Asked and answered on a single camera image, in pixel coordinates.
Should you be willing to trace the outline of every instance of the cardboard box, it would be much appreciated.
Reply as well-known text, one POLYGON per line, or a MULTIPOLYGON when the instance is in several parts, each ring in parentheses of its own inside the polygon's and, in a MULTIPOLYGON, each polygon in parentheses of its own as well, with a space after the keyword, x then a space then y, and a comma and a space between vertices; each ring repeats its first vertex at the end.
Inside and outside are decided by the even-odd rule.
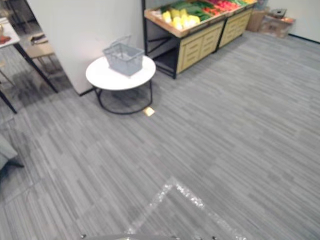
POLYGON ((251 14, 249 23, 246 26, 246 30, 250 32, 258 32, 265 15, 267 15, 266 10, 254 10, 251 14))
POLYGON ((271 35, 278 38, 285 38, 291 30, 295 19, 284 17, 275 18, 265 15, 263 17, 259 32, 267 35, 271 35))

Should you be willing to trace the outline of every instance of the white tabletop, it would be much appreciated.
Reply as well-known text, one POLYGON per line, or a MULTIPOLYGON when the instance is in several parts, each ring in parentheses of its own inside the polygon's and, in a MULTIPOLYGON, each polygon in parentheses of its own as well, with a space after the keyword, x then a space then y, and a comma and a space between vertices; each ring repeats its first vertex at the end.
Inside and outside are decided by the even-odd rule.
POLYGON ((134 89, 148 82, 156 72, 155 62, 143 56, 142 69, 132 76, 126 76, 109 68, 105 56, 92 62, 86 69, 86 79, 99 89, 120 91, 134 89))
POLYGON ((7 41, 4 44, 0 44, 0 49, 20 42, 18 34, 6 17, 0 18, 0 24, 3 26, 3 35, 6 37, 11 37, 10 41, 7 41))

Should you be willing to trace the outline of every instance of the green vegetable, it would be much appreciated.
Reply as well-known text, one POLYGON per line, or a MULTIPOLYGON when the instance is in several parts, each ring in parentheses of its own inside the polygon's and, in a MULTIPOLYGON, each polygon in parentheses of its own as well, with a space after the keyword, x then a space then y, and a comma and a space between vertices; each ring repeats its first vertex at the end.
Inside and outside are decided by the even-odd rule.
POLYGON ((204 8, 210 8, 210 9, 213 9, 214 8, 214 5, 211 4, 210 2, 206 2, 206 1, 195 1, 192 3, 192 5, 194 6, 198 6, 202 9, 204 8))
POLYGON ((209 16, 208 14, 205 14, 205 15, 200 16, 201 22, 202 22, 202 21, 205 21, 205 20, 207 20, 207 19, 209 19, 209 18, 211 18, 211 16, 209 16))
POLYGON ((173 9, 181 10, 181 9, 186 9, 188 7, 192 7, 192 4, 185 1, 178 1, 178 2, 172 3, 170 6, 173 9))
POLYGON ((197 13, 203 13, 201 7, 198 6, 189 6, 186 8, 186 11, 188 12, 188 14, 190 15, 196 15, 197 13))
POLYGON ((168 7, 167 6, 163 6, 161 7, 161 13, 165 13, 166 11, 168 11, 168 7))

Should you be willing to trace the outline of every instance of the chair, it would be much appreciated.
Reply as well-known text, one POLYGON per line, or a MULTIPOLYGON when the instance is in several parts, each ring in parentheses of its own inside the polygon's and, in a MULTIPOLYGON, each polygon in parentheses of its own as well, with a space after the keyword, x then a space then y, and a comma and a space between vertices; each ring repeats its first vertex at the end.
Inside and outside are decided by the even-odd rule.
POLYGON ((52 48, 50 43, 45 42, 45 43, 41 43, 41 44, 32 45, 32 46, 28 47, 25 52, 28 54, 28 56, 31 59, 37 59, 41 63, 43 68, 46 70, 46 72, 49 72, 49 71, 46 68, 43 57, 48 57, 50 62, 53 65, 53 67, 56 70, 58 70, 58 68, 54 64, 54 61, 51 59, 51 56, 55 54, 55 51, 52 48))
POLYGON ((28 28, 32 32, 32 28, 31 28, 30 24, 28 23, 28 21, 26 20, 25 16, 19 10, 15 10, 12 8, 10 0, 0 0, 0 2, 3 3, 2 5, 5 4, 7 6, 7 8, 3 7, 2 9, 0 9, 0 16, 2 18, 7 18, 8 20, 12 19, 13 22, 15 23, 15 25, 17 26, 20 23, 20 18, 19 18, 19 16, 20 16, 22 18, 22 20, 24 21, 24 23, 28 26, 28 28))

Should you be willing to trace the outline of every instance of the yellow fruit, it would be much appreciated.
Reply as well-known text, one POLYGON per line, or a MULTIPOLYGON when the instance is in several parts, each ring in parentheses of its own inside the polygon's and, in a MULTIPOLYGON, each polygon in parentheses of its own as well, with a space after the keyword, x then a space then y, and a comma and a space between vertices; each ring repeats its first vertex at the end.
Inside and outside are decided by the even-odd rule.
POLYGON ((177 10, 177 9, 174 9, 174 8, 171 9, 170 13, 171 13, 172 19, 174 19, 174 18, 176 18, 176 17, 180 17, 180 11, 177 10))
POLYGON ((189 15, 188 19, 191 27, 200 23, 200 18, 198 16, 189 15))
POLYGON ((180 17, 182 18, 183 16, 188 16, 187 10, 185 8, 180 10, 180 17))
POLYGON ((179 16, 176 16, 174 19, 173 19, 173 26, 178 29, 178 30, 182 30, 183 27, 182 27, 182 23, 181 23, 181 18, 179 16))
POLYGON ((188 16, 187 15, 183 15, 181 17, 181 22, 182 22, 182 26, 184 29, 187 29, 190 27, 190 24, 189 24, 189 19, 188 19, 188 16))
POLYGON ((169 11, 164 12, 164 13, 162 14, 162 18, 163 18, 163 20, 164 20, 166 23, 168 23, 168 24, 172 22, 172 20, 171 20, 171 14, 170 14, 169 11))

